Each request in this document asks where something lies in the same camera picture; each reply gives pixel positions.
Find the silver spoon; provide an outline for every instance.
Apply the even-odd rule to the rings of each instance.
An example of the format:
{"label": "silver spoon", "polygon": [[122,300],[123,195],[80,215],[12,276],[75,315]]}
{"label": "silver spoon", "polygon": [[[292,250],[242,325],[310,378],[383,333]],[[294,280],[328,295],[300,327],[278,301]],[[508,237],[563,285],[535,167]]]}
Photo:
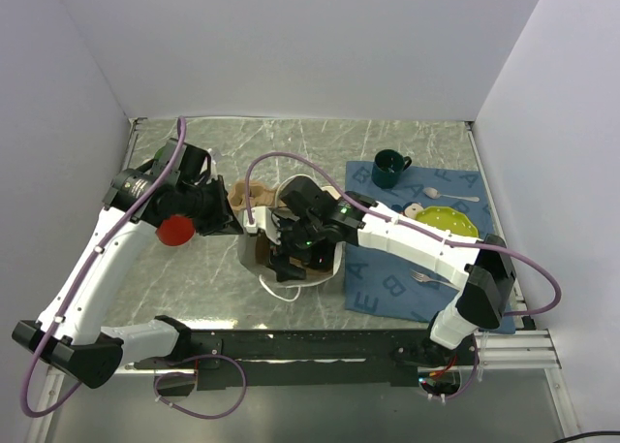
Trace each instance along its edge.
{"label": "silver spoon", "polygon": [[470,201],[472,203],[477,203],[481,199],[481,198],[478,198],[478,197],[469,197],[468,198],[468,197],[463,197],[463,196],[451,196],[450,194],[442,194],[439,191],[437,191],[435,188],[424,188],[423,192],[430,199],[439,199],[442,196],[444,196],[445,198],[455,198],[455,199],[460,199],[461,201]]}

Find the green mug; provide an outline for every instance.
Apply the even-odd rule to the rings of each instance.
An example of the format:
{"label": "green mug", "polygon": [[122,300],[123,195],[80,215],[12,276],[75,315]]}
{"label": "green mug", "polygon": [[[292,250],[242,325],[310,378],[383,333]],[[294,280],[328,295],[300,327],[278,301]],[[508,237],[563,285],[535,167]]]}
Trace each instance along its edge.
{"label": "green mug", "polygon": [[384,149],[375,155],[372,182],[382,189],[393,188],[410,165],[411,157],[403,157],[395,150]]}

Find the white wall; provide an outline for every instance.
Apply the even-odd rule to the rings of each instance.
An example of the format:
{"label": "white wall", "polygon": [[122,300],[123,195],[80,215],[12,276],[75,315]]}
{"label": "white wall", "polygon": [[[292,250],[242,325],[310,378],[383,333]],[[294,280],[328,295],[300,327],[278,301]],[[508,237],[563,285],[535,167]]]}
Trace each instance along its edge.
{"label": "white wall", "polygon": [[[476,120],[514,248],[564,288],[549,326],[585,429],[620,428],[620,5],[541,0]],[[530,305],[551,289],[519,272]]]}
{"label": "white wall", "polygon": [[59,0],[0,0],[0,21],[0,428],[2,441],[22,441],[31,355],[11,332],[75,264],[129,125]]}
{"label": "white wall", "polygon": [[63,0],[130,116],[473,119],[538,0]]}

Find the silver fork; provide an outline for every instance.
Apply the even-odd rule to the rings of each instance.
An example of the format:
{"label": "silver fork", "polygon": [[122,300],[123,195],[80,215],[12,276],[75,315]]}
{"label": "silver fork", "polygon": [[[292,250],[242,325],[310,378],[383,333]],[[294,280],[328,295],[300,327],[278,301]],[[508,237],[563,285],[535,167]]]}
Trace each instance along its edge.
{"label": "silver fork", "polygon": [[435,278],[431,278],[427,274],[420,273],[419,271],[411,270],[411,277],[419,283],[428,283],[429,281],[436,281],[437,283],[441,283],[442,285],[450,286],[451,288],[458,290],[458,288],[455,285],[452,285],[451,283],[447,281],[436,280]]}

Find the yellow-green plate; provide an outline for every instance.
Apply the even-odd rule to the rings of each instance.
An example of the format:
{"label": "yellow-green plate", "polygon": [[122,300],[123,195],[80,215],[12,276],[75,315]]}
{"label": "yellow-green plate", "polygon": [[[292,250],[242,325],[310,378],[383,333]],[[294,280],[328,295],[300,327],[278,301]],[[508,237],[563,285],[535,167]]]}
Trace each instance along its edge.
{"label": "yellow-green plate", "polygon": [[450,230],[463,237],[478,237],[478,228],[462,212],[452,207],[427,207],[416,215],[416,220],[439,230]]}

